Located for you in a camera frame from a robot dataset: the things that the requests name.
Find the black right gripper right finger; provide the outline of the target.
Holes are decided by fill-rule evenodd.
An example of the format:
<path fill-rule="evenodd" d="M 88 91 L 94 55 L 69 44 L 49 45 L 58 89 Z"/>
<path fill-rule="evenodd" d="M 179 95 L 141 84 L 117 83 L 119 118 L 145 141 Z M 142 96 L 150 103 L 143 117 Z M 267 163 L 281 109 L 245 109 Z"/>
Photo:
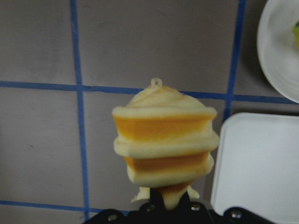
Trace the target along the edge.
<path fill-rule="evenodd" d="M 178 211 L 200 211 L 200 195 L 191 186 L 188 186 L 186 192 L 181 196 L 175 210 Z"/>

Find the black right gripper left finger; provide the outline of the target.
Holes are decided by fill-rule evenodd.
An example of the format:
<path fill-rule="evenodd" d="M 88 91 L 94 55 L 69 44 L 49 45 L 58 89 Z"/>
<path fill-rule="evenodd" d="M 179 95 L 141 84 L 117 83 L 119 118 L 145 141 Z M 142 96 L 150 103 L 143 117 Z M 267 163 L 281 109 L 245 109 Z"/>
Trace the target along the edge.
<path fill-rule="evenodd" d="M 162 195 L 155 189 L 150 189 L 149 202 L 145 206 L 146 212 L 165 211 L 165 205 Z"/>

